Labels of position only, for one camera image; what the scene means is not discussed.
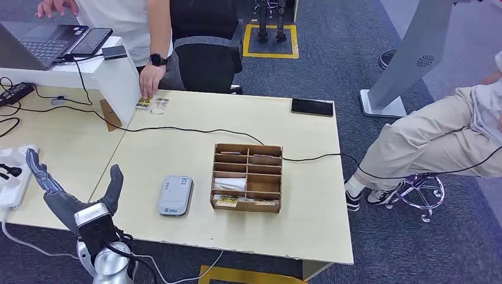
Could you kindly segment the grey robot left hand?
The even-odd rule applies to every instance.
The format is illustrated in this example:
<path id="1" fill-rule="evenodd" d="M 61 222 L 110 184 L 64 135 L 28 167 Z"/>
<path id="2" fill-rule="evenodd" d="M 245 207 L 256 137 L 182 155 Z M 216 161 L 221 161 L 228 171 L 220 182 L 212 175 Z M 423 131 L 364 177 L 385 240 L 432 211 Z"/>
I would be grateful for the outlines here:
<path id="1" fill-rule="evenodd" d="M 28 148 L 25 161 L 37 183 L 42 190 L 44 190 L 43 199 L 47 206 L 75 236 L 81 236 L 74 217 L 77 212 L 99 203 L 103 203 L 111 215 L 117 212 L 118 201 L 124 181 L 124 176 L 119 165 L 114 164 L 110 168 L 111 181 L 105 195 L 95 202 L 84 203 L 75 196 L 67 193 L 62 186 L 52 178 L 47 171 L 47 166 L 39 163 L 39 156 L 36 151 Z"/>

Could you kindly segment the standing person's right hand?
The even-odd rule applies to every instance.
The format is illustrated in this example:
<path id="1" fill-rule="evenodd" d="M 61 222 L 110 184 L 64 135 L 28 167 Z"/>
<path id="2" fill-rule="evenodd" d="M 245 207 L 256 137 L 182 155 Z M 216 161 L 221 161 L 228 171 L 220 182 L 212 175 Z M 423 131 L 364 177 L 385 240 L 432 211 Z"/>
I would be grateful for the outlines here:
<path id="1" fill-rule="evenodd" d="M 67 9 L 73 16 L 78 16 L 79 8 L 74 0 L 43 0 L 37 5 L 35 16 L 39 19 L 53 18 L 53 12 L 64 16 Z"/>

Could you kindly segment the standing person's left hand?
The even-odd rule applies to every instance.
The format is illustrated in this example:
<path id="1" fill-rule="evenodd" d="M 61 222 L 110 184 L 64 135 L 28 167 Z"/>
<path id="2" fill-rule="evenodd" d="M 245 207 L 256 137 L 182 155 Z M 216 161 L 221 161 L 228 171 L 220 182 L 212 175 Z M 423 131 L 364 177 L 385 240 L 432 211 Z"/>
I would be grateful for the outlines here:
<path id="1" fill-rule="evenodd" d="M 145 65 L 140 72 L 139 79 L 142 98 L 147 99 L 155 96 L 160 80 L 164 77 L 165 72 L 165 65 L 154 66 L 151 63 Z"/>

